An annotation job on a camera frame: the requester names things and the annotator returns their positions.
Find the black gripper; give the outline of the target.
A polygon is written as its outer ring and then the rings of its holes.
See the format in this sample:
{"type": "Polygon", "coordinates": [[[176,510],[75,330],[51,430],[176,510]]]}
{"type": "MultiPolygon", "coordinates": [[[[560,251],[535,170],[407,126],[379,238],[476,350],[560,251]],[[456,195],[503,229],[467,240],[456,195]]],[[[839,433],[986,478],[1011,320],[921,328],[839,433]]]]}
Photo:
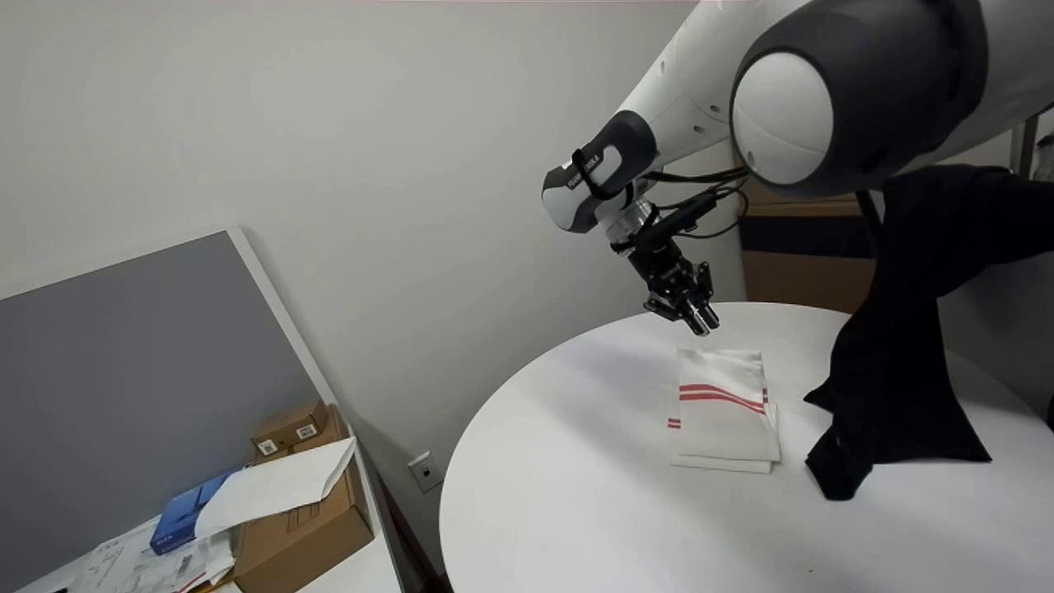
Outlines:
{"type": "Polygon", "coordinates": [[[673,238],[640,230],[628,249],[634,272],[647,282],[647,306],[666,320],[683,320],[695,335],[721,328],[711,306],[711,272],[693,264],[673,238]]]}

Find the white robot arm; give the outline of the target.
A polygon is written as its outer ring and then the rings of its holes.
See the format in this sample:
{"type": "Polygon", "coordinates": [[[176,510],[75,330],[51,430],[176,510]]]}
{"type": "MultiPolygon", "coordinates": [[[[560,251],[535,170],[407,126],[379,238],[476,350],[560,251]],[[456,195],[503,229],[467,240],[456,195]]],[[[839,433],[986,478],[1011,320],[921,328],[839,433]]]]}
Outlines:
{"type": "Polygon", "coordinates": [[[647,306],[717,328],[677,234],[711,210],[647,201],[673,162],[726,149],[734,172],[815,199],[878,188],[970,153],[1054,102],[1054,0],[697,0],[603,122],[551,170],[540,205],[603,230],[647,306]]]}

